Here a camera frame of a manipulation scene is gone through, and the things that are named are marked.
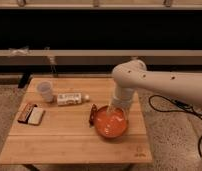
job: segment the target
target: small box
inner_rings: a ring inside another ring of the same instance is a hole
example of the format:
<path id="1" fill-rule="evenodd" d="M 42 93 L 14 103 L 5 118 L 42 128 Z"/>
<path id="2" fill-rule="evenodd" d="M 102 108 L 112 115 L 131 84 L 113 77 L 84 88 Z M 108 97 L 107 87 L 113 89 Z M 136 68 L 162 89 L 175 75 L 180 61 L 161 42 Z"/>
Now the small box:
<path id="1" fill-rule="evenodd" d="M 44 112 L 45 112 L 44 109 L 39 107 L 34 107 L 29 117 L 28 124 L 39 125 L 41 123 Z"/>
<path id="2" fill-rule="evenodd" d="M 30 114 L 34 107 L 37 107 L 37 105 L 33 103 L 27 103 L 24 110 L 21 112 L 20 116 L 18 117 L 18 122 L 27 124 Z"/>

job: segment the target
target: wooden table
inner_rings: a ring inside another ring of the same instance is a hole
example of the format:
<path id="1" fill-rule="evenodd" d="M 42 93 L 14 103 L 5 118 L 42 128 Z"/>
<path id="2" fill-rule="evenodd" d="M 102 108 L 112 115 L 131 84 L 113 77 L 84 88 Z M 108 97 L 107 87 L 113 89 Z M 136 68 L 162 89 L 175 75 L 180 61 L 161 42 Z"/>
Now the wooden table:
<path id="1" fill-rule="evenodd" d="M 53 83 L 54 95 L 82 92 L 91 101 L 58 107 L 45 103 L 36 92 L 42 81 Z M 107 105 L 115 84 L 111 78 L 33 78 L 0 155 L 0 164 L 150 163 L 152 156 L 143 115 L 135 93 L 129 128 L 118 139 L 98 136 L 88 123 L 92 104 Z M 46 110 L 40 126 L 20 124 L 17 118 L 28 102 Z"/>

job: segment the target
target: bottle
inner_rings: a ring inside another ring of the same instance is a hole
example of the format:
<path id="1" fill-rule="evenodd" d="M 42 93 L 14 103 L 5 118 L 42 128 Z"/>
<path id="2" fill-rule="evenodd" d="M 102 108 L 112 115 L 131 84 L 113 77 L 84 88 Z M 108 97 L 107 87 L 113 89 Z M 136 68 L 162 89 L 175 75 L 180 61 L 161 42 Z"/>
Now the bottle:
<path id="1" fill-rule="evenodd" d="M 58 94 L 57 96 L 58 106 L 77 105 L 83 102 L 88 102 L 89 100 L 90 100 L 89 95 L 82 93 L 63 93 Z"/>

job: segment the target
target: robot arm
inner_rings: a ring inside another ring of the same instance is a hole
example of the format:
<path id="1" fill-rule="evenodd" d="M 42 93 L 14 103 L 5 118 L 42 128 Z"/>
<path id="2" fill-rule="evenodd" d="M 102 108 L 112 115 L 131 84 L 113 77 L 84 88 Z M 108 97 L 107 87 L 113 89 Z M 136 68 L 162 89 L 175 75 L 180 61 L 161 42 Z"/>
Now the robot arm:
<path id="1" fill-rule="evenodd" d="M 112 71 L 116 88 L 112 104 L 129 108 L 136 88 L 202 107 L 202 73 L 147 71 L 141 60 L 116 66 Z"/>

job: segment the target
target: plastic cup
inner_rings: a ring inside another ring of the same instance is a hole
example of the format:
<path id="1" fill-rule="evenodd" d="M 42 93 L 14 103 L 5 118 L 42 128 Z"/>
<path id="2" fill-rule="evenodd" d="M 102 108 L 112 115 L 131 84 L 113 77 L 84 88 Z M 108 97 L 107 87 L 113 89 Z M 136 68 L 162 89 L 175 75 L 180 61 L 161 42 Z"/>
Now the plastic cup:
<path id="1" fill-rule="evenodd" d="M 54 99 L 52 84 L 48 81 L 41 82 L 37 85 L 38 93 L 43 97 L 45 102 L 52 102 Z"/>

